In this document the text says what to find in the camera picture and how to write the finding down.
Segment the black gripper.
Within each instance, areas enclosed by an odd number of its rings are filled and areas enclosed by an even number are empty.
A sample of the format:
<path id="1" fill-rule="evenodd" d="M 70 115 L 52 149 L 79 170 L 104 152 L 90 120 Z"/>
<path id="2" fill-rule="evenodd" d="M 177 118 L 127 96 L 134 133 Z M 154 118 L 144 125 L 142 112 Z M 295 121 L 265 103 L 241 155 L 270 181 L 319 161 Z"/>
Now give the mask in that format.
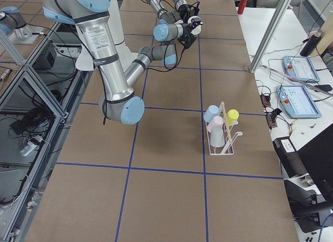
<path id="1" fill-rule="evenodd" d="M 182 4 L 179 7 L 179 15 L 183 22 L 188 22 L 188 19 L 193 16 L 197 16 L 199 13 L 200 2 L 195 2 L 192 5 Z"/>
<path id="2" fill-rule="evenodd" d="M 189 49 L 198 35 L 191 34 L 191 18 L 188 19 L 188 23 L 181 23 L 183 33 L 179 36 L 178 41 L 183 45 L 183 49 Z"/>

